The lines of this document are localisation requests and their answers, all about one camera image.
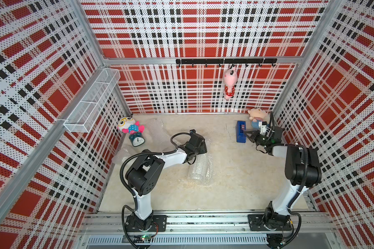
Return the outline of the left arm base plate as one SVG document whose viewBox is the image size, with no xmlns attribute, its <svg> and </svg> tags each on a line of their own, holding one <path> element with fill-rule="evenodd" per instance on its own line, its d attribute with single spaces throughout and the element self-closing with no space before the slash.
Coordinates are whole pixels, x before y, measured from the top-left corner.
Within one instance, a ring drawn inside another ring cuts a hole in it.
<svg viewBox="0 0 374 249">
<path fill-rule="evenodd" d="M 151 214 L 147 219 L 141 220 L 135 214 L 127 217 L 125 228 L 127 232 L 164 232 L 167 226 L 167 215 Z"/>
</svg>

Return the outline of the pink hanging plush toy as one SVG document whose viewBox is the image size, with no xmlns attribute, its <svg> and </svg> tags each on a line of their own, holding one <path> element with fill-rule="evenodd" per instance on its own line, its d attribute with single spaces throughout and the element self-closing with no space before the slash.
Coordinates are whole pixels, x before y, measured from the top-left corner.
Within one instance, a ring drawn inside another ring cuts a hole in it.
<svg viewBox="0 0 374 249">
<path fill-rule="evenodd" d="M 238 75 L 237 75 L 237 70 L 235 66 L 232 66 L 230 69 L 225 71 L 223 75 L 223 83 L 224 83 L 224 98 L 226 100 L 229 100 L 234 96 L 237 78 L 238 78 Z"/>
</svg>

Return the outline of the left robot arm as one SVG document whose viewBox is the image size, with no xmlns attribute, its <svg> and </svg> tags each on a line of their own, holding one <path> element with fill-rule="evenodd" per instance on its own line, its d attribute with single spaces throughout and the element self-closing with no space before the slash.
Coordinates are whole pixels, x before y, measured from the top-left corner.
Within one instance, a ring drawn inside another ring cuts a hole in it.
<svg viewBox="0 0 374 249">
<path fill-rule="evenodd" d="M 203 136 L 196 133 L 181 132 L 170 138 L 175 146 L 172 151 L 153 152 L 148 149 L 127 158 L 121 165 L 119 178 L 124 187 L 132 194 L 137 220 L 146 222 L 153 216 L 151 191 L 156 186 L 164 169 L 193 164 L 198 155 L 207 153 Z"/>
</svg>

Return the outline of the plush doll blue pants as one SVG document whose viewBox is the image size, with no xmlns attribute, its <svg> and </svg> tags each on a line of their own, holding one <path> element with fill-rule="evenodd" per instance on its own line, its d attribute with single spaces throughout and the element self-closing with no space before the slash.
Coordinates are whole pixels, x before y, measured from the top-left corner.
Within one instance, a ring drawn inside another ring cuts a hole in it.
<svg viewBox="0 0 374 249">
<path fill-rule="evenodd" d="M 259 122 L 265 121 L 269 123 L 270 121 L 269 114 L 266 111 L 261 110 L 261 109 L 248 110 L 248 114 L 249 114 L 249 120 L 251 122 L 251 126 L 253 129 L 256 129 L 256 130 L 260 129 Z"/>
</svg>

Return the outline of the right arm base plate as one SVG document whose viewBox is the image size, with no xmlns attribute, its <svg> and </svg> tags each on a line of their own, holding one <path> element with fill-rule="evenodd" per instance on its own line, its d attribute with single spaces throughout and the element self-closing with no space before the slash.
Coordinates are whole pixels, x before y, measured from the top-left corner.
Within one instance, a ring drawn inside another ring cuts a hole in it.
<svg viewBox="0 0 374 249">
<path fill-rule="evenodd" d="M 251 231 L 292 231 L 290 216 L 287 215 L 248 215 L 248 225 Z"/>
</svg>

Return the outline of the white pink owl plush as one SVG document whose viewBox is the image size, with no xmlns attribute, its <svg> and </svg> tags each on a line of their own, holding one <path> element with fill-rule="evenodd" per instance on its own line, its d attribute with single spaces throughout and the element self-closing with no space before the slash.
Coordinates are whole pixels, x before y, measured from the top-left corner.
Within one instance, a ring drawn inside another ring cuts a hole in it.
<svg viewBox="0 0 374 249">
<path fill-rule="evenodd" d="M 123 117 L 119 121 L 117 128 L 119 131 L 129 133 L 130 135 L 135 133 L 143 133 L 145 130 L 145 126 L 141 125 L 140 122 L 136 121 L 132 117 Z"/>
</svg>

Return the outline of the teal alarm clock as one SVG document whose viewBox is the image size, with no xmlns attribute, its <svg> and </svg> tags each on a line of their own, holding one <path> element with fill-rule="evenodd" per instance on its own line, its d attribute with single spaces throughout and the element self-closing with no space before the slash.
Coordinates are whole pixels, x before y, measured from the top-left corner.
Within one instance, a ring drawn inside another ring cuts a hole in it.
<svg viewBox="0 0 374 249">
<path fill-rule="evenodd" d="M 138 147 L 145 143 L 145 139 L 141 132 L 133 133 L 129 136 L 129 140 L 133 147 Z"/>
</svg>

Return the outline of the blue tape dispenser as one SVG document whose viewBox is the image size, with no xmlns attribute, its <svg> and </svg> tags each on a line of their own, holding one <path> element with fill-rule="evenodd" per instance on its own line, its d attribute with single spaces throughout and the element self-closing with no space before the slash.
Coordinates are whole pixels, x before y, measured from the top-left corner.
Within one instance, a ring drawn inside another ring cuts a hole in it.
<svg viewBox="0 0 374 249">
<path fill-rule="evenodd" d="M 244 131 L 246 130 L 246 122 L 245 121 L 237 121 L 236 123 L 236 142 L 237 143 L 246 143 L 246 136 Z"/>
</svg>

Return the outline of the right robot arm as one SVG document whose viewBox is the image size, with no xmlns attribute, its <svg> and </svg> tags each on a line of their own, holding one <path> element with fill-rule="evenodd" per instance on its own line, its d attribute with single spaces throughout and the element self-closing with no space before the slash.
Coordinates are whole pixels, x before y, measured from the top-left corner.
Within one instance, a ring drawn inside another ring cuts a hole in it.
<svg viewBox="0 0 374 249">
<path fill-rule="evenodd" d="M 265 209 L 259 226 L 267 230 L 291 227 L 292 208 L 297 200 L 314 185 L 321 182 L 321 164 L 317 149 L 282 141 L 284 129 L 277 126 L 272 112 L 261 109 L 248 111 L 252 130 L 244 135 L 264 154 L 285 159 L 285 186 L 280 194 Z"/>
</svg>

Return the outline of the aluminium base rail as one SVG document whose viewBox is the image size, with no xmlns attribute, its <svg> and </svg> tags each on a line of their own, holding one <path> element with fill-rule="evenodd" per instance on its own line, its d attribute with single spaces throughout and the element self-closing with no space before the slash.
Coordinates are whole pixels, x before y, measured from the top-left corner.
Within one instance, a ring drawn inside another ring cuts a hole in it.
<svg viewBox="0 0 374 249">
<path fill-rule="evenodd" d="M 270 241 L 297 232 L 289 249 L 340 249 L 335 226 L 321 212 L 301 212 L 302 224 L 292 217 L 293 227 L 267 230 L 260 222 L 263 212 L 248 211 L 163 211 L 160 231 L 130 232 L 133 242 L 150 249 L 163 248 L 264 248 Z M 131 247 L 122 230 L 122 217 L 115 213 L 89 215 L 77 236 L 77 249 L 127 249 Z"/>
</svg>

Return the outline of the black hook rail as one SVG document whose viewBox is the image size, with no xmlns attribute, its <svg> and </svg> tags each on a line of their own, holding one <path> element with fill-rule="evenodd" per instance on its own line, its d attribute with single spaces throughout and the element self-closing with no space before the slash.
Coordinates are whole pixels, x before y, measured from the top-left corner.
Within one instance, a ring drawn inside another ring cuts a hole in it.
<svg viewBox="0 0 374 249">
<path fill-rule="evenodd" d="M 176 59 L 177 65 L 209 65 L 209 64 L 271 64 L 274 65 L 277 63 L 277 58 L 251 58 L 251 59 Z"/>
</svg>

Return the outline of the bubble wrap pile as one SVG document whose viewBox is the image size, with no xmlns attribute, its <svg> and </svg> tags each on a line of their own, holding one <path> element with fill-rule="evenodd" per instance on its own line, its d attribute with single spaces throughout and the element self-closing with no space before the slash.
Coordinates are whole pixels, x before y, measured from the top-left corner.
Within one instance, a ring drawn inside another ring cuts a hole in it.
<svg viewBox="0 0 374 249">
<path fill-rule="evenodd" d="M 213 141 L 206 140 L 207 153 L 197 155 L 195 163 L 189 166 L 187 179 L 196 185 L 209 186 L 213 181 L 212 145 Z"/>
</svg>

